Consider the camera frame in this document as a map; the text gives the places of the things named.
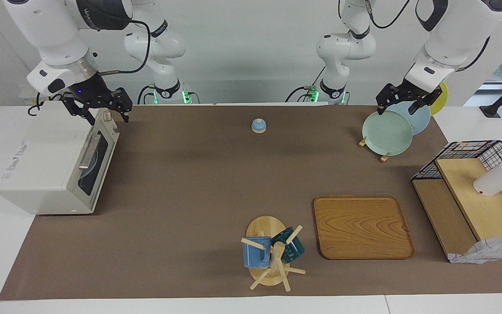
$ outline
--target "round wooden base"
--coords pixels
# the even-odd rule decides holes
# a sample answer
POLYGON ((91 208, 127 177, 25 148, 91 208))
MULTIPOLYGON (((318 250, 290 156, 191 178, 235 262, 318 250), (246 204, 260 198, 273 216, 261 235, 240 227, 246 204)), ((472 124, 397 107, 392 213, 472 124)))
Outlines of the round wooden base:
MULTIPOLYGON (((261 216, 253 220, 249 227, 247 227, 246 236, 269 236, 273 237, 285 230, 284 223, 279 221, 277 218, 272 216, 261 216)), ((249 268, 249 273, 254 280, 257 280, 266 268, 249 268)), ((282 276, 280 276, 280 271, 278 269, 271 270, 263 280, 261 284, 263 286, 276 286, 282 282, 282 276)))

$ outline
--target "toaster oven handle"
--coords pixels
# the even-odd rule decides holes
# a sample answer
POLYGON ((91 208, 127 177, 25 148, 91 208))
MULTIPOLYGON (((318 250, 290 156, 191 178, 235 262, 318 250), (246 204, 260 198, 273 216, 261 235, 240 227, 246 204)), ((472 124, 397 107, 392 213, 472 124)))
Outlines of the toaster oven handle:
POLYGON ((102 134, 96 134, 90 138, 90 143, 88 143, 88 147, 86 148, 86 153, 84 153, 84 157, 82 157, 81 162, 78 164, 79 169, 86 170, 90 167, 92 157, 94 157, 96 149, 98 149, 98 144, 100 143, 101 138, 102 134))

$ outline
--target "white toaster oven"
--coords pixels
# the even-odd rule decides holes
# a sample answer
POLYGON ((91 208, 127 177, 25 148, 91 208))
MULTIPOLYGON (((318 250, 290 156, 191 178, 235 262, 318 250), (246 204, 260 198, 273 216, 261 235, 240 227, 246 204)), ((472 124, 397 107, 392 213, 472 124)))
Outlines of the white toaster oven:
POLYGON ((94 126, 61 102, 44 102, 2 166, 0 195, 34 215, 94 212, 119 132, 107 109, 91 112, 94 126))

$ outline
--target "blue mug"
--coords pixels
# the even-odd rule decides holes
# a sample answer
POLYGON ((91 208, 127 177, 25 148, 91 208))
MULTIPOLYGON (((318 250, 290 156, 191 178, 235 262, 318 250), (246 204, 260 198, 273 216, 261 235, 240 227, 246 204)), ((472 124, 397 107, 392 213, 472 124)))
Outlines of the blue mug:
POLYGON ((271 237, 249 236, 247 240, 262 244, 265 249, 257 249, 243 244, 243 264, 247 268, 267 268, 271 265, 271 237))

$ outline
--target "white table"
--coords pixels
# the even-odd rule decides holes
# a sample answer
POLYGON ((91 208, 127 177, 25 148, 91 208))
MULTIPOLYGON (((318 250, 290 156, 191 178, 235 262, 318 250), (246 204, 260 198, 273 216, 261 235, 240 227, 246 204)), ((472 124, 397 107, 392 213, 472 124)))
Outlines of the white table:
MULTIPOLYGON (((478 108, 448 107, 436 115, 448 141, 502 140, 502 122, 486 119, 478 108)), ((0 175, 34 118, 25 107, 0 107, 0 175)), ((34 220, 0 197, 0 290, 34 220)), ((39 300, 0 302, 0 313, 234 313, 255 314, 294 308, 300 313, 432 314, 502 313, 502 294, 439 296, 262 297, 152 300, 39 300)))

